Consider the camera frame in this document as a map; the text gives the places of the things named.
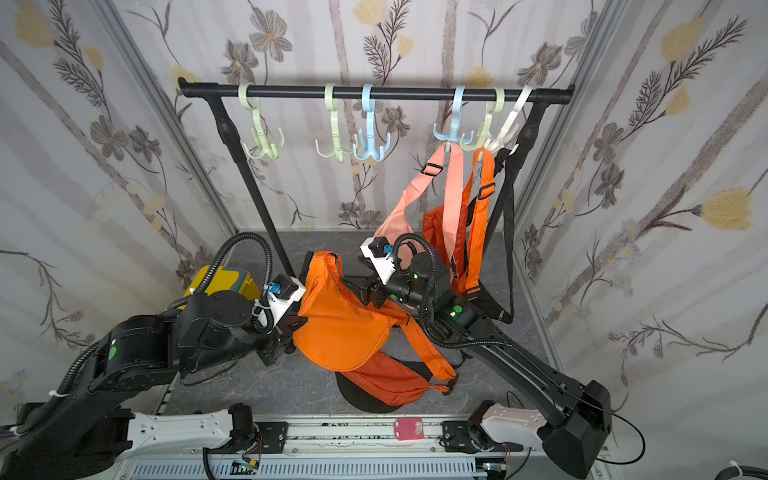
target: rack leg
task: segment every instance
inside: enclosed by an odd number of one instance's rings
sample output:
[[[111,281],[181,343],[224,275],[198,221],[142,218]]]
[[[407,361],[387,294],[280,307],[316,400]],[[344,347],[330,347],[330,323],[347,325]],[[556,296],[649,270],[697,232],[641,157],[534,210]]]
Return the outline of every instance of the rack leg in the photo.
[[[493,206],[491,217],[488,219],[488,228],[485,229],[485,245],[483,245],[483,253],[488,249],[488,245],[491,243],[491,237],[494,230],[496,230],[496,224],[499,217],[504,212],[504,236],[505,243],[509,242],[512,245],[514,239],[514,232],[507,232],[508,225],[513,226],[515,220],[515,196],[510,195],[512,187],[515,185],[515,179],[518,177],[520,170],[523,168],[525,158],[528,156],[528,152],[531,151],[536,143],[536,137],[538,137],[538,128],[541,125],[541,119],[544,117],[544,112],[547,111],[549,104],[534,103],[531,109],[531,114],[528,116],[528,121],[525,122],[523,128],[518,135],[518,149],[512,154],[510,158],[505,162],[504,183],[502,189],[498,193],[498,198]],[[508,256],[509,264],[511,265],[511,257]]]
[[[240,134],[237,133],[235,124],[227,113],[227,109],[224,107],[221,97],[206,96],[204,98],[214,114],[216,128],[219,131],[221,141],[224,142],[227,149],[230,151],[232,160],[234,160],[237,169],[240,171],[240,175],[243,177],[243,182],[245,182],[245,186],[253,200],[253,204],[256,205],[256,210],[259,212],[261,221],[264,222],[266,234],[272,241],[272,246],[277,253],[277,258],[279,258],[280,263],[283,264],[285,272],[292,277],[296,277],[296,274],[293,272],[293,267],[290,264],[290,260],[288,260],[288,254],[286,253],[285,247],[283,247],[283,242],[280,241],[280,236],[278,236],[277,230],[275,229],[275,224],[272,221],[270,211],[266,208],[264,199],[261,196],[259,185],[256,183],[256,179],[253,178],[253,173],[250,171],[248,158],[245,156],[243,146],[240,144]]]

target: yellow box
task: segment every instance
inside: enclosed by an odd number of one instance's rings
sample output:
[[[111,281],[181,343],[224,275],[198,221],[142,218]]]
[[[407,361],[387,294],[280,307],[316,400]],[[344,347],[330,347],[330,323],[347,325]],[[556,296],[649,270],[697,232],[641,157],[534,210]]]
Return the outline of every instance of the yellow box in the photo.
[[[197,272],[192,284],[187,288],[187,291],[184,292],[184,296],[191,295],[191,290],[196,289],[197,286],[200,285],[200,282],[203,281],[203,277],[207,271],[208,265]],[[220,292],[221,290],[234,290],[250,301],[258,300],[261,297],[261,291],[253,281],[253,278],[251,278],[250,273],[242,268],[219,267],[216,275],[211,279],[210,285],[205,289],[205,293],[210,295],[213,292]]]

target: gray floor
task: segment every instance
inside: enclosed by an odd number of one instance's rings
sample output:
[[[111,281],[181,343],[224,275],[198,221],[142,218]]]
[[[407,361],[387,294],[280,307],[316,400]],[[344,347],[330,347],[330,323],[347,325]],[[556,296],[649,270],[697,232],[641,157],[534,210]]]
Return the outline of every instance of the gray floor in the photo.
[[[297,274],[307,250],[331,250],[341,256],[343,272],[352,276],[369,274],[369,270],[356,258],[360,252],[359,245],[371,234],[370,231],[282,232],[280,238]],[[263,253],[255,243],[241,242],[234,247],[228,264],[246,268],[260,278]],[[509,291],[505,264],[504,240],[500,233],[496,233],[483,260],[481,278],[499,304],[507,307]],[[275,268],[276,273],[282,270],[277,261]],[[511,325],[499,323],[499,326],[531,353],[546,361],[544,347],[519,288],[519,281],[515,283],[514,292],[515,321]],[[398,359],[419,359],[399,329],[393,329],[383,350]],[[459,353],[455,350],[445,350],[443,354],[450,362],[459,361]],[[483,400],[505,402],[507,390],[516,392],[478,359],[467,360],[457,373],[458,384],[450,395],[443,396],[430,390],[419,401],[403,406],[397,412],[408,415],[471,413]],[[186,381],[193,382],[210,374],[205,372],[200,376],[189,376]],[[236,402],[250,405],[254,414],[361,413],[341,396],[336,388],[334,373],[311,363],[300,351],[281,355],[277,363],[269,368],[264,367],[258,356],[251,355],[242,359],[231,371],[231,376],[224,380],[195,387],[177,384],[165,413],[206,412],[226,408]]]

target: black metal rod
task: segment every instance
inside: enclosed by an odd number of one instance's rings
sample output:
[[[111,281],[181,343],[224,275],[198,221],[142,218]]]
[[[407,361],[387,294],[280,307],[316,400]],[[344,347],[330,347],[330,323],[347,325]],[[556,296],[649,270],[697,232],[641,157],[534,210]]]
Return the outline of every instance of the black metal rod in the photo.
[[[518,177],[518,173],[520,173],[520,170],[523,168],[523,163],[528,156],[528,152],[531,151],[536,143],[538,128],[541,125],[541,119],[544,117],[544,112],[547,111],[548,106],[549,104],[546,103],[533,104],[528,120],[525,122],[525,125],[523,125],[520,134],[518,135],[518,149],[515,150],[505,162],[504,183],[502,184],[502,189],[498,193],[496,203],[493,206],[491,218],[488,219],[488,227],[485,229],[485,245],[483,245],[482,249],[483,253],[485,253],[488,249],[488,245],[491,243],[491,237],[493,236],[494,230],[496,230],[496,224],[498,223],[498,218],[502,215],[502,211],[504,212],[505,227],[508,225],[508,220],[509,222],[514,222],[515,196],[511,190],[515,185],[515,179]],[[505,243],[509,241],[511,245],[511,242],[513,241],[511,236],[514,235],[514,232],[508,233],[506,230],[507,229],[505,228]]]
[[[266,234],[269,236],[270,240],[272,240],[272,246],[277,253],[277,258],[279,258],[280,263],[283,264],[285,272],[295,278],[296,274],[293,272],[290,260],[288,260],[286,249],[283,246],[283,242],[280,241],[280,236],[277,234],[277,229],[275,229],[275,224],[272,221],[270,211],[266,208],[264,198],[261,196],[261,191],[259,191],[259,185],[256,183],[256,179],[253,178],[253,172],[250,171],[248,158],[245,156],[243,146],[240,144],[240,134],[237,133],[235,124],[227,113],[227,109],[224,107],[221,97],[208,95],[204,98],[210,106],[210,111],[214,114],[214,119],[216,119],[216,128],[219,131],[219,137],[221,137],[221,141],[227,146],[227,150],[230,151],[232,160],[234,160],[237,165],[237,169],[240,171],[240,176],[243,177],[243,182],[245,182],[245,186],[253,200],[253,204],[256,205],[256,210],[259,211],[261,221],[264,222]]]
[[[179,89],[185,97],[236,97],[239,85],[218,83],[189,83],[179,78]],[[522,90],[505,90],[505,101],[516,101]],[[401,88],[374,87],[371,98],[376,100],[453,100],[453,88]],[[567,89],[537,88],[528,96],[532,103],[567,104],[574,94],[574,85]],[[286,85],[251,85],[249,97],[263,98],[324,98],[325,87],[300,87]],[[362,87],[335,87],[334,98],[361,98]],[[468,88],[464,90],[463,101],[494,101],[496,91],[492,89]]]

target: floral wallpaper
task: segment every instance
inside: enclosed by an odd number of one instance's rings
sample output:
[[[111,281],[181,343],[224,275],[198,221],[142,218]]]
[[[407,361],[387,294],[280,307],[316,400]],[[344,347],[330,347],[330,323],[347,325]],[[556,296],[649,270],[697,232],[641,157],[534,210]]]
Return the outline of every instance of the floral wallpaper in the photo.
[[[240,175],[216,132],[205,102],[180,97],[175,77],[236,84],[307,84],[468,88],[566,88],[598,20],[603,2],[579,0],[242,0],[182,3],[117,0],[118,11],[147,63],[157,72],[209,176],[240,227],[261,221]],[[173,72],[173,75],[160,73]],[[250,153],[250,112],[236,98],[224,100]],[[249,160],[278,228],[374,230],[439,142],[449,102],[377,101],[376,141],[391,145],[382,162],[343,163],[320,151],[330,144],[323,100],[261,102],[271,141],[281,134],[278,158]],[[509,105],[497,120],[501,125]],[[477,130],[484,105],[467,103],[462,131]],[[543,137],[557,107],[545,115]],[[365,124],[361,101],[341,101],[343,147]],[[541,142],[531,152],[538,155]],[[467,168],[471,154],[465,155]],[[518,181],[532,166],[528,162]],[[442,179],[409,210],[413,226],[442,202]]]
[[[0,367],[0,421],[11,423],[83,348],[176,298],[227,234],[88,4],[0,11],[0,349],[16,359]]]
[[[646,436],[622,478],[764,463],[767,22],[764,2],[630,2],[515,238],[565,369]],[[641,446],[618,420],[610,443]]]

